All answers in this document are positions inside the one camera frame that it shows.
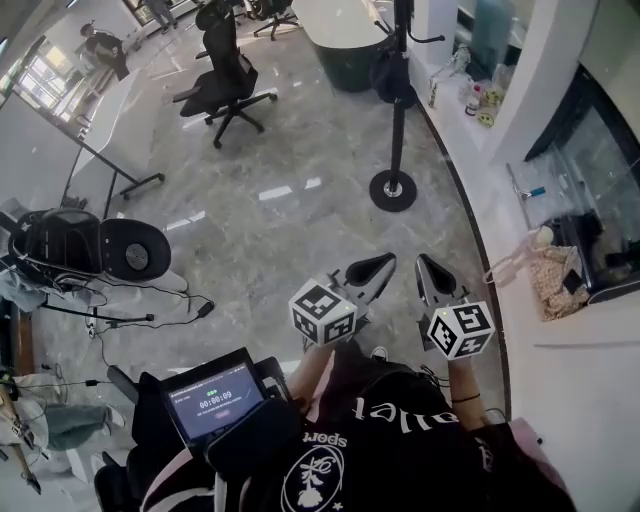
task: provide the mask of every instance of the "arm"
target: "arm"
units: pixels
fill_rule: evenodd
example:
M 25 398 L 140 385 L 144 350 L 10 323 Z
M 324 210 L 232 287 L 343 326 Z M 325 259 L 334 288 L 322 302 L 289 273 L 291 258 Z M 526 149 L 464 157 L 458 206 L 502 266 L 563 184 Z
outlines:
M 462 426 L 471 431 L 487 425 L 484 403 L 473 374 L 470 357 L 449 361 L 449 385 L 451 407 Z
M 96 55 L 104 55 L 105 57 L 109 57 L 109 58 L 113 58 L 114 57 L 114 53 L 113 50 L 105 48 L 104 46 L 102 46 L 100 43 L 96 44 L 95 49 L 93 50 L 93 52 Z
M 327 367 L 333 348 L 333 344 L 310 347 L 287 382 L 291 396 L 302 401 L 301 407 L 304 410 L 311 403 L 313 392 Z

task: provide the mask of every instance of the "chair base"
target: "chair base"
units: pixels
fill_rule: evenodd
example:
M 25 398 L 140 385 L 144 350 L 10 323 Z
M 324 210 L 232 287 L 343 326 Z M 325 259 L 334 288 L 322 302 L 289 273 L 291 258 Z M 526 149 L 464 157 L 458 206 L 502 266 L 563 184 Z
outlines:
M 220 142 L 220 138 L 222 137 L 222 135 L 224 134 L 225 130 L 229 126 L 229 123 L 231 122 L 231 120 L 234 117 L 239 117 L 240 119 L 244 119 L 247 123 L 249 123 L 256 130 L 258 130 L 258 133 L 262 133 L 264 131 L 264 126 L 262 126 L 262 124 L 260 124 L 253 117 L 245 114 L 243 112 L 243 110 L 245 108 L 255 104 L 255 103 L 258 103 L 259 101 L 266 100 L 266 99 L 269 99 L 271 101 L 276 101 L 278 99 L 278 96 L 276 94 L 271 93 L 271 92 L 267 92 L 267 93 L 264 93 L 264 94 L 260 94 L 258 96 L 254 96 L 252 98 L 248 98 L 246 100 L 234 101 L 233 103 L 230 103 L 229 105 L 224 107 L 222 110 L 210 114 L 209 117 L 207 117 L 204 120 L 204 122 L 208 126 L 213 124 L 213 120 L 214 119 L 219 119 L 221 117 L 223 118 L 222 119 L 222 123 L 220 123 L 220 127 L 218 128 L 218 131 L 216 133 L 216 136 L 213 139 L 213 146 L 216 149 L 220 149 L 222 147 L 222 143 Z
M 271 28 L 271 40 L 275 41 L 276 30 L 280 25 L 290 25 L 292 27 L 300 28 L 300 24 L 297 21 L 292 21 L 295 17 L 296 16 L 294 14 L 286 14 L 282 18 L 278 18 L 278 15 L 274 15 L 271 19 L 271 22 L 267 23 L 264 27 L 260 27 L 253 33 L 253 37 L 258 37 L 258 34 L 260 34 L 260 32 Z

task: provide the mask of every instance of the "mesh office chair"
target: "mesh office chair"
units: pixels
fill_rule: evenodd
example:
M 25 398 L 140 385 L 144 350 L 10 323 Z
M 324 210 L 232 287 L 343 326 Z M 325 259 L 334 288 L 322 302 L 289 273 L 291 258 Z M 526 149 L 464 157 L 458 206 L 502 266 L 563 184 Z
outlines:
M 196 58 L 208 55 L 213 63 L 213 71 L 200 75 L 192 89 L 179 93 L 173 98 L 174 103 L 186 100 L 180 110 L 182 117 L 206 112 L 209 114 L 205 119 L 207 125 L 211 125 L 214 119 L 223 118 L 213 140 L 216 149 L 222 147 L 220 137 L 236 116 L 262 133 L 264 126 L 245 114 L 243 109 L 267 98 L 271 101 L 278 99 L 273 93 L 251 97 L 258 79 L 258 72 L 238 49 L 233 12 L 226 10 L 220 13 L 218 9 L 215 2 L 212 2 L 196 17 L 198 28 L 204 30 L 202 42 L 206 48 L 206 52 L 199 53 Z
M 300 28 L 300 25 L 293 21 L 295 15 L 285 14 L 292 0 L 251 0 L 256 16 L 261 20 L 271 19 L 264 27 L 260 27 L 253 33 L 253 37 L 258 37 L 260 32 L 271 28 L 271 40 L 275 41 L 276 30 L 280 25 L 290 25 Z

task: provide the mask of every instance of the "glass display case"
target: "glass display case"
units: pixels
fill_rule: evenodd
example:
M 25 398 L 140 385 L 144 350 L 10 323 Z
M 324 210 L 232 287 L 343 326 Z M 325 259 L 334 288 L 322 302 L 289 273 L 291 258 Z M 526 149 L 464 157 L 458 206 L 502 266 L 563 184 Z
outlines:
M 575 245 L 590 292 L 640 283 L 640 144 L 605 90 L 580 67 L 549 126 L 511 166 L 531 227 Z
M 535 0 L 459 0 L 454 51 L 471 50 L 467 72 L 474 80 L 491 78 L 498 64 L 518 63 Z

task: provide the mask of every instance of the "sneaker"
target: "sneaker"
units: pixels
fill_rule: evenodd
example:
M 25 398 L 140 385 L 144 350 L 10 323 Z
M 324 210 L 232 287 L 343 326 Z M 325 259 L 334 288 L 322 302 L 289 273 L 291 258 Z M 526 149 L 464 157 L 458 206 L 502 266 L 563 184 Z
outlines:
M 116 427 L 123 428 L 125 426 L 124 416 L 110 405 L 107 405 L 107 408 L 109 409 L 109 422 Z
M 375 359 L 376 361 L 386 362 L 389 360 L 389 352 L 384 347 L 376 347 L 371 352 L 371 359 Z

